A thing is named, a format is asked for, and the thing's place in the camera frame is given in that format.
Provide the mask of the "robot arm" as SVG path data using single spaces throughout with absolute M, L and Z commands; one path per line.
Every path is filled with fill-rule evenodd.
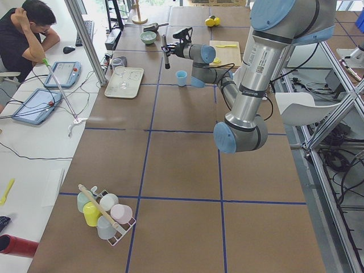
M 334 33 L 335 1 L 255 1 L 250 13 L 250 33 L 243 54 L 241 76 L 234 82 L 227 69 L 213 68 L 212 46 L 194 44 L 192 28 L 174 33 L 174 43 L 163 38 L 165 66 L 169 56 L 190 59 L 192 84 L 216 84 L 231 110 L 213 130 L 217 148 L 232 154 L 261 148 L 268 136 L 264 119 L 257 113 L 262 98 L 287 46 L 319 43 Z

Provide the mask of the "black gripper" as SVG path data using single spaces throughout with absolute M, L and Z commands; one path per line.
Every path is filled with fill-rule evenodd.
M 167 55 L 177 55 L 178 57 L 184 57 L 184 49 L 192 44 L 193 28 L 188 27 L 180 29 L 173 33 L 172 37 L 178 39 L 178 42 L 167 44 Z

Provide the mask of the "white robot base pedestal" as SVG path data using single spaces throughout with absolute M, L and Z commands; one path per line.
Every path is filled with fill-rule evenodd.
M 256 1 L 249 13 L 250 31 L 243 53 L 241 66 L 235 72 L 232 86 L 221 88 L 224 98 L 229 104 L 235 102 L 239 95 L 239 87 L 250 67 L 255 67 L 258 57 L 265 51 L 272 50 L 268 63 L 264 67 L 264 75 L 272 75 L 282 50 L 287 46 L 284 36 L 284 20 L 291 9 L 290 1 Z

